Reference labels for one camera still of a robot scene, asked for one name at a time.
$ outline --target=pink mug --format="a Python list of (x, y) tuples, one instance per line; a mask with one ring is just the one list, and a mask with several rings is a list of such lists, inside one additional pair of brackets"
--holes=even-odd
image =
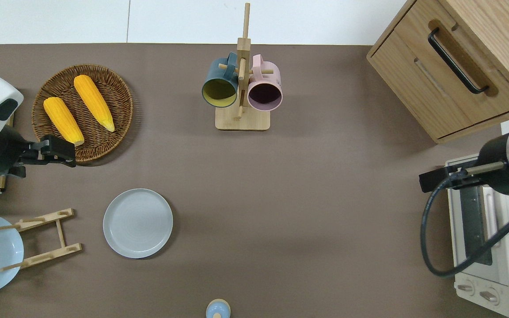
[[(272, 74), (262, 74), (272, 70)], [(253, 56), (253, 75), (249, 78), (247, 100), (254, 109), (271, 111), (282, 103), (280, 70), (272, 62), (262, 60), (260, 54)]]

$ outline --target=white wall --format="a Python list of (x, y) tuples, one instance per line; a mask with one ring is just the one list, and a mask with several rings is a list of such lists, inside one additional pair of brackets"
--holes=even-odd
[[(253, 44), (371, 45), (405, 0), (250, 0)], [(214, 43), (242, 36), (244, 0), (0, 0), (0, 44)]]

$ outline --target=oven knob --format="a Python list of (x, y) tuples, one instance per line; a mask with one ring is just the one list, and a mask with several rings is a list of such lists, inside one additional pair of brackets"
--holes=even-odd
[(475, 294), (475, 287), (470, 280), (465, 280), (462, 284), (455, 282), (455, 288), (468, 293), (469, 296), (473, 296)]
[(479, 292), (479, 295), (495, 306), (500, 304), (498, 292), (494, 288), (489, 288), (487, 291), (481, 291)]

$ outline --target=dark teal mug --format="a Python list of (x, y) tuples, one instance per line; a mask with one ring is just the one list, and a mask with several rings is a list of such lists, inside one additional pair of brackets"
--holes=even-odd
[[(227, 65), (224, 70), (219, 64)], [(208, 76), (201, 88), (201, 95), (205, 101), (214, 107), (228, 107), (237, 99), (239, 78), (235, 73), (237, 54), (230, 52), (227, 58), (214, 60), (209, 67)]]

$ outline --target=black handle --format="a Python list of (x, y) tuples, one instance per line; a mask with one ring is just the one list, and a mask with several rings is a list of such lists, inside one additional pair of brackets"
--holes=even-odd
[(435, 39), (435, 34), (439, 31), (439, 28), (435, 28), (429, 36), (428, 36), (428, 42), (432, 46), (432, 48), (439, 54), (439, 56), (442, 58), (442, 60), (447, 64), (447, 66), (455, 73), (455, 75), (459, 78), (459, 80), (467, 87), (467, 89), (473, 93), (473, 94), (480, 94), (488, 89), (488, 85), (483, 88), (476, 87), (469, 78), (467, 78), (467, 75), (464, 74), (464, 72), (459, 68), (457, 63), (453, 61), (453, 59), (445, 52), (444, 48), (437, 42)]

